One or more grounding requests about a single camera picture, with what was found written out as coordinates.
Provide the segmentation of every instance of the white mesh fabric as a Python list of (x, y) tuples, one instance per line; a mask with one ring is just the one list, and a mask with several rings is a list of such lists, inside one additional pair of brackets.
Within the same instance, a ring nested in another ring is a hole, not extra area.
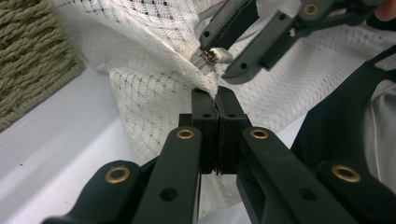
[[(199, 48), (200, 31), (216, 11), (210, 8), (219, 2), (53, 0), (81, 54), (110, 74), (139, 164), (160, 153), (166, 136), (177, 126), (178, 114), (191, 112), (192, 88), (212, 95), (217, 91), (217, 75), (210, 68), (196, 68), (190, 59)], [(257, 4), (261, 18), (232, 46), (234, 57), (277, 10), (292, 16), (300, 1)], [(199, 22), (201, 12), (205, 15)], [(299, 40), (272, 71), (261, 70), (247, 84), (230, 86), (221, 79), (219, 84), (234, 90), (254, 125), (277, 132), (331, 93), (365, 60), (393, 44), (392, 32), (340, 26)], [(222, 75), (226, 66), (216, 68)], [(234, 176), (203, 176), (200, 215), (239, 201)]]
[(396, 69), (396, 54), (390, 55), (388, 58), (376, 63), (375, 66), (385, 71)]

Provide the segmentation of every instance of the metal ring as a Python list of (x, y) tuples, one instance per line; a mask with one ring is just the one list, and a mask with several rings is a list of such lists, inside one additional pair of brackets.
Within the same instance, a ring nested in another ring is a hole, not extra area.
[(250, 135), (257, 138), (257, 139), (265, 139), (269, 137), (270, 135), (268, 132), (260, 130), (260, 129), (254, 129), (250, 132)]
[[(116, 171), (123, 171), (123, 175), (119, 176), (119, 177), (113, 177), (112, 174)], [(111, 168), (107, 172), (107, 174), (105, 176), (105, 180), (107, 181), (107, 183), (110, 183), (110, 184), (118, 184), (120, 182), (125, 181), (130, 174), (131, 174), (131, 171), (126, 166), (124, 166), (124, 165), (117, 166), (117, 167)]]
[[(341, 171), (347, 171), (350, 173), (350, 175), (342, 174)], [(345, 165), (334, 165), (332, 167), (332, 173), (338, 178), (345, 180), (346, 182), (357, 183), (361, 181), (361, 176), (352, 168)]]
[(316, 4), (310, 3), (304, 7), (304, 13), (308, 16), (315, 16), (318, 14), (319, 7)]
[(194, 137), (194, 132), (190, 129), (183, 129), (176, 133), (176, 136), (181, 139), (190, 139)]

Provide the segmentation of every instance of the clamp jaw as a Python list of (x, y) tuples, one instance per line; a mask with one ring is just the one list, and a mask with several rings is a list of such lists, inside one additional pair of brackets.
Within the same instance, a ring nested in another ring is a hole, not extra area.
[[(231, 4), (230, 2), (233, 1), (227, 1), (217, 15), (233, 13), (226, 7)], [(295, 18), (279, 11), (233, 61), (222, 78), (230, 84), (248, 82), (262, 68), (270, 70), (300, 37), (308, 36), (316, 30), (342, 24), (358, 25), (369, 18), (384, 2), (385, 0), (305, 0)], [(245, 14), (254, 15), (255, 7), (251, 4), (249, 8), (245, 7), (245, 10), (249, 10), (249, 13)], [(237, 18), (243, 15), (236, 11), (231, 18), (237, 21)], [(200, 40), (204, 49), (209, 47), (228, 49), (231, 46), (230, 42), (235, 41), (243, 33), (235, 33), (238, 36), (225, 33), (230, 30), (230, 24), (233, 24), (227, 20), (224, 22), (223, 29), (212, 29), (212, 23), (219, 24), (218, 20), (218, 17), (215, 16), (201, 34)], [(255, 20), (249, 19), (248, 21), (250, 23), (246, 22), (240, 25), (248, 25)], [(211, 34), (211, 38), (216, 41), (206, 44), (205, 35), (207, 34)]]
[(229, 49), (258, 18), (255, 0), (226, 1), (202, 31), (201, 50)]

